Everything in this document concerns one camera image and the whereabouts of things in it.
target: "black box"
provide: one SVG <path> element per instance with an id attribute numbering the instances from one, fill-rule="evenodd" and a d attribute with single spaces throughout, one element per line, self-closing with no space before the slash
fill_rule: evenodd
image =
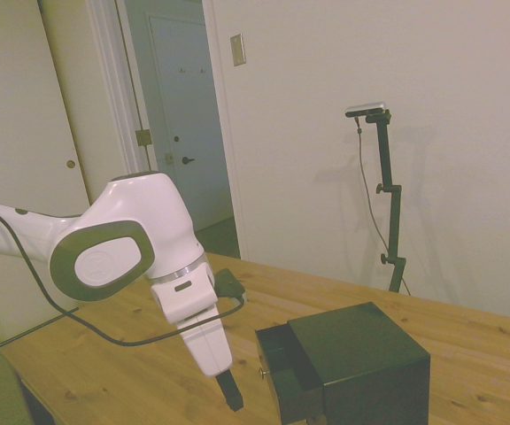
<path id="1" fill-rule="evenodd" d="M 427 425 L 430 355 L 373 303 L 255 331 L 283 425 Z"/>

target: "wooden table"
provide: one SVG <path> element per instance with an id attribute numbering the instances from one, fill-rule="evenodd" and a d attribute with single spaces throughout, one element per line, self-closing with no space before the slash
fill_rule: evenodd
<path id="1" fill-rule="evenodd" d="M 2 348 L 24 384 L 64 424 L 280 424 L 259 377 L 255 329 L 373 301 L 432 355 L 430 424 L 510 424 L 510 318 L 456 305 L 209 255 L 229 268 L 249 302 L 225 318 L 244 408 L 226 405 L 179 337 L 123 348 L 67 318 Z M 220 310 L 231 307 L 220 301 Z M 137 281 L 77 313 L 118 339 L 173 328 Z"/>

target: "white wall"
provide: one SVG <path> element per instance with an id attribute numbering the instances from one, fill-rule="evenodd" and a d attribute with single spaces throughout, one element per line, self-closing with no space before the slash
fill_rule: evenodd
<path id="1" fill-rule="evenodd" d="M 344 117 L 384 101 L 412 293 L 510 315 L 510 1 L 205 0 L 205 13 L 244 258 L 388 288 Z M 375 127 L 363 136 L 387 234 Z"/>

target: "wall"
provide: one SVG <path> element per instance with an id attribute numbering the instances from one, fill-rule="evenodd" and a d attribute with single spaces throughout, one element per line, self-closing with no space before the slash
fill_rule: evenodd
<path id="1" fill-rule="evenodd" d="M 42 0 L 42 18 L 90 201 L 127 174 L 86 0 Z"/>
<path id="2" fill-rule="evenodd" d="M 205 14 L 243 258 L 388 288 L 344 117 L 384 101 L 412 293 L 510 315 L 510 2 L 205 0 Z M 234 67 L 239 33 L 247 64 Z M 362 125 L 386 235 L 390 195 L 375 194 Z"/>

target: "door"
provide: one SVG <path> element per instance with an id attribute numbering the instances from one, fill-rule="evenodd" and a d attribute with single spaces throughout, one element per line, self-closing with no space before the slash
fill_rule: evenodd
<path id="1" fill-rule="evenodd" d="M 205 25 L 149 22 L 178 189 L 199 230 L 233 215 Z"/>
<path id="2" fill-rule="evenodd" d="M 0 204 L 65 216 L 89 206 L 36 0 L 0 0 Z M 74 308 L 47 266 L 35 267 Z M 0 255 L 0 341 L 57 315 L 22 259 Z"/>

